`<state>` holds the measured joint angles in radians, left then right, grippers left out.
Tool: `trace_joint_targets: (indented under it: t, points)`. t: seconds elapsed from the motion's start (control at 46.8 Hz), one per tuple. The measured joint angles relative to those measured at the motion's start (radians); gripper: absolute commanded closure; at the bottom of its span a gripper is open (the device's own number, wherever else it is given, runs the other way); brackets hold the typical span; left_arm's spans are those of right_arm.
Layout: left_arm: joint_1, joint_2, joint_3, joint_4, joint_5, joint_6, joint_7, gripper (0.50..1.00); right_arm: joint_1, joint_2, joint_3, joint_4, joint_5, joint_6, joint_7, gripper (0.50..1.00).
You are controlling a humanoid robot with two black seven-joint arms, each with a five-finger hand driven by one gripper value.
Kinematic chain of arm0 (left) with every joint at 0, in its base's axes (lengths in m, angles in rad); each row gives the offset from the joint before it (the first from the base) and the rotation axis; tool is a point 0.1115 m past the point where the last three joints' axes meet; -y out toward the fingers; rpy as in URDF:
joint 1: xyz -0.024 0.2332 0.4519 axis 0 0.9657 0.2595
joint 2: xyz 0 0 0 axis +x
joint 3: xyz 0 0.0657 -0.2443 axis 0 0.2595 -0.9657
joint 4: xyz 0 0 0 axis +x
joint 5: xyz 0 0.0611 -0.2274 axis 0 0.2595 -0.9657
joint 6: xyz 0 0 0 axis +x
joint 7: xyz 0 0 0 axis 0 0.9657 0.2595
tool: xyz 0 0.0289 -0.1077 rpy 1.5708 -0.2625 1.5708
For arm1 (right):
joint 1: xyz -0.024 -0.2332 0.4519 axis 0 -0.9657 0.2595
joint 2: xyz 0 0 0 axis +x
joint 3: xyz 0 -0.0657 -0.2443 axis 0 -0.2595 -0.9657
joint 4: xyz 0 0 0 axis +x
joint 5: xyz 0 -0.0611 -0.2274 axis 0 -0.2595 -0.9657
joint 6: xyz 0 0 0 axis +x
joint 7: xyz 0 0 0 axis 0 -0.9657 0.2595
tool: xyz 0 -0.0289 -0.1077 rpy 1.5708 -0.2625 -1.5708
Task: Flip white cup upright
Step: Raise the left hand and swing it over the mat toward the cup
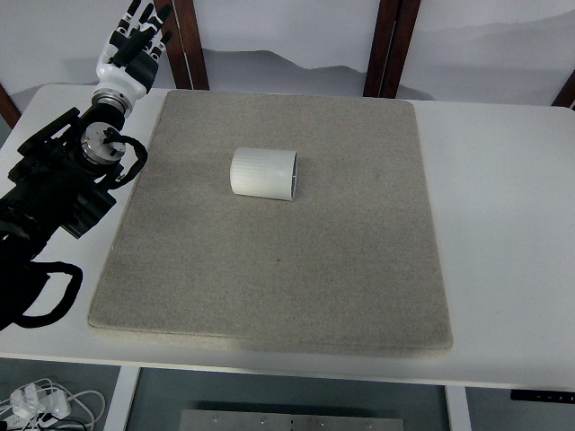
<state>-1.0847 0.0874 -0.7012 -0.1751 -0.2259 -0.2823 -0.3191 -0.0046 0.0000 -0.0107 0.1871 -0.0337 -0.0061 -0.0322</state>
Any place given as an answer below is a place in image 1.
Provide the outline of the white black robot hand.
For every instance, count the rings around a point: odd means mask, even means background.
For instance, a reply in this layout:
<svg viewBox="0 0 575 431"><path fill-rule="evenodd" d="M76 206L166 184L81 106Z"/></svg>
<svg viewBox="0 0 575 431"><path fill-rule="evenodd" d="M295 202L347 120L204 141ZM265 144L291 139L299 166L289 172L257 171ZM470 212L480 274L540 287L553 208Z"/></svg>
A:
<svg viewBox="0 0 575 431"><path fill-rule="evenodd" d="M133 1L121 16L99 56L96 74L99 83L93 93L94 103L109 104L125 117L151 90L158 71L158 61L172 37L162 31L173 8L166 4L156 8Z"/></svg>

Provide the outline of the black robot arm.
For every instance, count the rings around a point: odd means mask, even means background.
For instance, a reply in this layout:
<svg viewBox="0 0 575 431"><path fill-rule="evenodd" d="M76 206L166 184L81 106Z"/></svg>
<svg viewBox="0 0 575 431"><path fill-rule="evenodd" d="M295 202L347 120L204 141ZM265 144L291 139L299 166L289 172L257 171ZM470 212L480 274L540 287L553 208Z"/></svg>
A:
<svg viewBox="0 0 575 431"><path fill-rule="evenodd" d="M84 273L72 263L38 262L57 229L75 238L93 228L147 161L145 146L121 130L127 106L95 96L86 112L72 108L29 137L9 171L14 186L1 199L1 326L25 329L62 319Z"/></svg>

